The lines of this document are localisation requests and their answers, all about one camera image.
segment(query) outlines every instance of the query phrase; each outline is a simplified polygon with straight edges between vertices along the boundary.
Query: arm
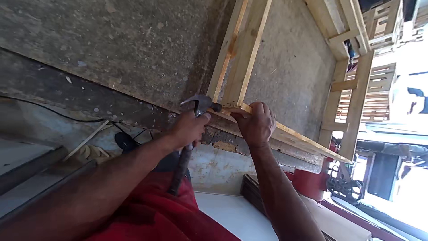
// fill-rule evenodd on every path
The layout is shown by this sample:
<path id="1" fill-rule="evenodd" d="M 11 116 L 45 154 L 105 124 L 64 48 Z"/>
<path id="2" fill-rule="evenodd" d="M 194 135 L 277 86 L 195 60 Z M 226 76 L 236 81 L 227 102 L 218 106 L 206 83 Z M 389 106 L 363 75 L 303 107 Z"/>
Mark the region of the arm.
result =
<path id="1" fill-rule="evenodd" d="M 269 147 L 276 128 L 276 117 L 262 102 L 250 105 L 251 116 L 232 113 L 250 148 L 257 172 L 260 193 L 268 218 L 279 240 L 325 241 L 320 229 L 298 193 L 278 165 Z"/>
<path id="2" fill-rule="evenodd" d="M 139 182 L 169 153 L 199 141 L 205 114 L 180 115 L 169 134 L 100 165 L 17 215 L 0 230 L 3 240 L 76 240 L 102 225 Z"/>

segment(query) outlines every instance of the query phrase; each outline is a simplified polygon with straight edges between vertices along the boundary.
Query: forearm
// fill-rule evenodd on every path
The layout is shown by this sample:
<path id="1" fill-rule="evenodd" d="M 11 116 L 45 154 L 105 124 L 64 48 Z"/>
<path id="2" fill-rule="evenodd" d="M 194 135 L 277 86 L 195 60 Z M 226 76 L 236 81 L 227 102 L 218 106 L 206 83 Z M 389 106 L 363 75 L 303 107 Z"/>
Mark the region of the forearm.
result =
<path id="1" fill-rule="evenodd" d="M 305 204 L 280 168 L 269 146 L 250 148 L 260 192 L 280 240 L 324 240 Z"/>
<path id="2" fill-rule="evenodd" d="M 162 137 L 71 181 L 18 215 L 0 231 L 0 237 L 5 240 L 81 237 L 102 224 L 157 163 L 173 151 L 171 141 Z"/>

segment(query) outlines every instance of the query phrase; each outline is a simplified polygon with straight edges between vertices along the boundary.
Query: black cable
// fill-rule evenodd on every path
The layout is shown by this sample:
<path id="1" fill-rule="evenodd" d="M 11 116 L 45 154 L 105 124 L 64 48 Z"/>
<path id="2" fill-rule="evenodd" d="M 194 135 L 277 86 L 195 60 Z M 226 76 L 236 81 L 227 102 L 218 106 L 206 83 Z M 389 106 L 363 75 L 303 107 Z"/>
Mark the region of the black cable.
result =
<path id="1" fill-rule="evenodd" d="M 139 136 L 141 133 L 143 133 L 146 129 L 143 129 L 140 133 L 138 133 L 136 136 L 134 136 L 133 140 L 135 140 L 135 138 L 137 138 L 137 136 Z"/>
<path id="2" fill-rule="evenodd" d="M 122 128 L 120 128 L 117 124 L 116 124 L 116 122 L 111 122 L 114 126 L 116 126 L 120 131 L 122 131 L 123 133 L 126 133 Z"/>
<path id="3" fill-rule="evenodd" d="M 24 99 L 19 99 L 19 98 L 14 98 L 14 97 L 9 97 L 9 96 L 4 96 L 4 95 L 0 95 L 0 97 L 1 97 L 1 98 L 6 98 L 6 99 L 14 99 L 14 100 L 17 100 L 17 101 L 22 101 L 22 102 L 26 102 L 26 103 L 29 103 L 29 104 L 37 105 L 37 106 L 40 106 L 40 107 L 42 107 L 42 108 L 45 108 L 45 109 L 47 109 L 47 110 L 49 110 L 49 111 L 52 111 L 53 113 L 55 113 L 55 114 L 57 114 L 57 115 L 60 115 L 60 116 L 62 116 L 62 117 L 64 117 L 64 118 L 67 118 L 67 119 L 70 119 L 70 120 L 73 120 L 73 121 L 86 122 L 86 123 L 91 123 L 91 122 L 101 122 L 101 121 L 108 121 L 108 120 L 106 120 L 106 119 L 97 119 L 97 120 L 78 120 L 78 119 L 74 119 L 74 118 L 72 118 L 72 117 L 69 117 L 69 116 L 63 115 L 63 114 L 61 114 L 61 113 L 59 113 L 59 112 L 57 112 L 57 111 L 55 111 L 55 110 L 52 110 L 51 108 L 48 108 L 48 107 L 46 107 L 46 106 L 44 106 L 44 105 L 40 105 L 40 104 L 38 104 L 38 103 L 31 102 L 31 101 L 29 101 L 29 100 L 24 100 Z M 111 122 L 114 126 L 116 126 L 120 131 L 122 131 L 123 133 L 126 133 L 122 128 L 120 128 L 120 127 L 117 125 L 117 122 L 114 122 L 114 121 L 111 121 L 111 120 L 110 120 L 110 122 Z"/>
<path id="4" fill-rule="evenodd" d="M 57 114 L 57 115 L 60 115 L 60 116 L 62 116 L 62 117 L 64 117 L 64 118 L 67 118 L 67 119 L 70 119 L 70 120 L 73 120 L 73 121 L 87 122 L 87 123 L 90 123 L 90 122 L 108 121 L 108 120 L 106 120 L 106 119 L 97 119 L 97 120 L 78 120 L 78 119 L 74 119 L 73 117 L 69 117 L 69 116 L 63 115 L 63 114 L 61 114 L 61 113 L 59 113 L 59 112 L 57 112 L 57 111 L 55 111 L 55 110 L 52 110 L 52 109 L 50 109 L 50 108 L 48 108 L 48 107 L 46 107 L 46 106 L 44 106 L 44 105 L 40 105 L 40 104 L 35 103 L 35 102 L 31 102 L 31 101 L 24 100 L 24 99 L 19 99 L 19 98 L 14 98 L 14 97 L 9 97 L 9 96 L 3 96 L 3 95 L 0 95 L 0 97 L 1 97 L 1 98 L 6 98 L 6 99 L 14 99 L 14 100 L 18 100 L 18 101 L 22 101 L 22 102 L 30 103 L 30 104 L 33 104 L 33 105 L 38 105 L 38 106 L 40 106 L 40 107 L 42 107 L 42 108 L 45 108 L 45 109 L 47 109 L 47 110 L 49 110 L 49 111 L 52 111 L 53 113 L 55 113 L 55 114 Z"/>

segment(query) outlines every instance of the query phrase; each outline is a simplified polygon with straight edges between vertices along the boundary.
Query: hand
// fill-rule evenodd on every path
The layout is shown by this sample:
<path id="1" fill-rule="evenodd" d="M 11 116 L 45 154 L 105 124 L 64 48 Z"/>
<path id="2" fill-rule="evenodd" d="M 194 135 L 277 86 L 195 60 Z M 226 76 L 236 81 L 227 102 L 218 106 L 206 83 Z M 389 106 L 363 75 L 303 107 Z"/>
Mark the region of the hand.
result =
<path id="1" fill-rule="evenodd" d="M 263 102 L 250 105 L 253 112 L 247 118 L 239 113 L 230 113 L 238 122 L 242 137 L 251 147 L 268 146 L 268 141 L 276 128 L 276 116 Z"/>
<path id="2" fill-rule="evenodd" d="M 180 149 L 190 143 L 196 145 L 202 139 L 202 133 L 205 132 L 204 126 L 208 124 L 211 115 L 205 113 L 198 118 L 195 112 L 186 111 L 181 113 L 169 135 L 174 140 L 174 149 Z"/>

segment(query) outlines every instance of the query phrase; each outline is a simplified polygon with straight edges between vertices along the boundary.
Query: wooden post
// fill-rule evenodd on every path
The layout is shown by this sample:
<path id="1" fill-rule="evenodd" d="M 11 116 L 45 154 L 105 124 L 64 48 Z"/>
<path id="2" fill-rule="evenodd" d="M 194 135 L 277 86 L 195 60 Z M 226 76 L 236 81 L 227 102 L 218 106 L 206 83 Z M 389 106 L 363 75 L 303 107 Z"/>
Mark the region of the wooden post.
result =
<path id="1" fill-rule="evenodd" d="M 339 154 L 348 158 L 349 160 L 354 158 L 358 128 L 361 122 L 361 115 L 363 112 L 364 100 L 366 99 L 367 87 L 369 86 L 373 55 L 374 51 L 372 50 L 368 54 L 360 57 L 358 61 L 357 75 L 355 76 L 355 79 L 358 81 L 358 87 L 355 90 L 352 90 L 348 115 L 346 117 L 346 123 L 349 124 L 348 131 L 343 133 L 341 147 L 339 150 Z M 344 173 L 345 180 L 350 180 L 351 178 L 347 178 L 346 173 Z"/>

